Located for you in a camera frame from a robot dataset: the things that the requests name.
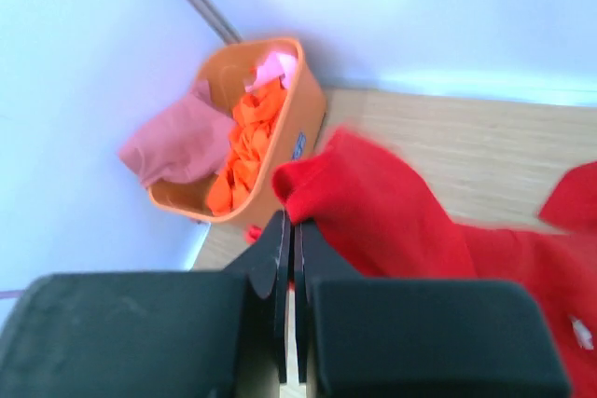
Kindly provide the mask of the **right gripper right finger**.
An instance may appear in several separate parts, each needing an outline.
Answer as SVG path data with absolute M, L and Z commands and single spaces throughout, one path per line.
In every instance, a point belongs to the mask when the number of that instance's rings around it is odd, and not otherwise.
M 531 296 L 508 281 L 372 279 L 314 222 L 293 239 L 298 378 L 311 397 L 567 397 Z

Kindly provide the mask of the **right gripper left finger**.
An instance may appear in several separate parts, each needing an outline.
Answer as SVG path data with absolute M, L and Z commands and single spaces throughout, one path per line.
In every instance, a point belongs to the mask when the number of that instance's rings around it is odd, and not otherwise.
M 276 397 L 285 214 L 220 270 L 51 274 L 1 332 L 5 397 Z

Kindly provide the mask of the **red t shirt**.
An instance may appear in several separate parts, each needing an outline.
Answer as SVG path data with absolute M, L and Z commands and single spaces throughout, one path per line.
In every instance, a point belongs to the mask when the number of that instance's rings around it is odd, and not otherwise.
M 290 220 L 313 220 L 360 273 L 501 279 L 542 309 L 576 397 L 596 393 L 596 166 L 567 172 L 539 212 L 549 233 L 452 220 L 424 179 L 384 147 L 337 129 L 272 177 Z

